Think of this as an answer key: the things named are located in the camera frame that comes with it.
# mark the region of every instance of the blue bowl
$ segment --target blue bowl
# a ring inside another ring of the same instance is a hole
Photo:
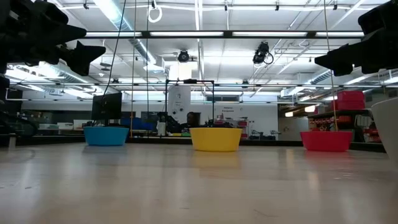
[[[89,146],[123,146],[129,132],[128,128],[84,127]]]

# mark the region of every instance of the person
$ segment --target person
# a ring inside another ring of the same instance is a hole
[[[197,128],[198,121],[194,112],[187,113],[187,122],[180,125],[181,132],[188,132],[190,128]]]

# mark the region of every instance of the monitor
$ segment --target monitor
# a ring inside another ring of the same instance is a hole
[[[122,116],[122,93],[93,97],[91,118],[93,120],[120,119]]]

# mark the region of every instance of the red box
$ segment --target red box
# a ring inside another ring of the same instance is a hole
[[[364,101],[365,96],[362,91],[340,91],[337,93],[337,101]]]
[[[247,127],[248,126],[248,122],[247,121],[239,121],[238,122],[238,126],[239,127]]]
[[[338,110],[363,110],[365,109],[364,101],[338,101]]]
[[[309,151],[344,152],[349,149],[351,131],[302,131],[304,148]]]
[[[333,102],[335,101],[335,105],[336,105],[336,110],[338,110],[338,102],[337,102],[337,100],[332,100],[330,103],[329,103],[329,105],[328,105],[328,111],[333,111],[333,108],[334,108],[334,104],[333,104]]]

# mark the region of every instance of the red bowl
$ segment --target red bowl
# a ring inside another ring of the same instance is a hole
[[[349,149],[351,131],[303,131],[304,148],[309,151],[345,152]]]

